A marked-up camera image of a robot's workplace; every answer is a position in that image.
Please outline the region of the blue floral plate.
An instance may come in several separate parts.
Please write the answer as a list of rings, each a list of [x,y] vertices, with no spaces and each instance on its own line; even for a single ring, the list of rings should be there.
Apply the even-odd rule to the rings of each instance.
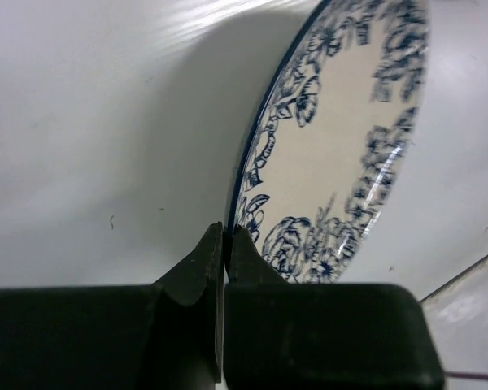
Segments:
[[[386,204],[425,84],[425,1],[323,1],[251,125],[227,225],[291,283],[332,283]]]

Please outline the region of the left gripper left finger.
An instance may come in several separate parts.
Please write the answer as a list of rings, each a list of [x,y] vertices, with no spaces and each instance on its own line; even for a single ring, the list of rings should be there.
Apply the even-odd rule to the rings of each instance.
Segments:
[[[0,389],[213,389],[224,228],[151,284],[0,288]]]

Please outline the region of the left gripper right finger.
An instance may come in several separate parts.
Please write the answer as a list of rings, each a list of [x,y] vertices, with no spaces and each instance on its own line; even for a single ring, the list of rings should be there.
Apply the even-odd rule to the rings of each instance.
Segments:
[[[231,389],[443,389],[420,303],[396,284],[291,284],[244,227],[224,235]]]

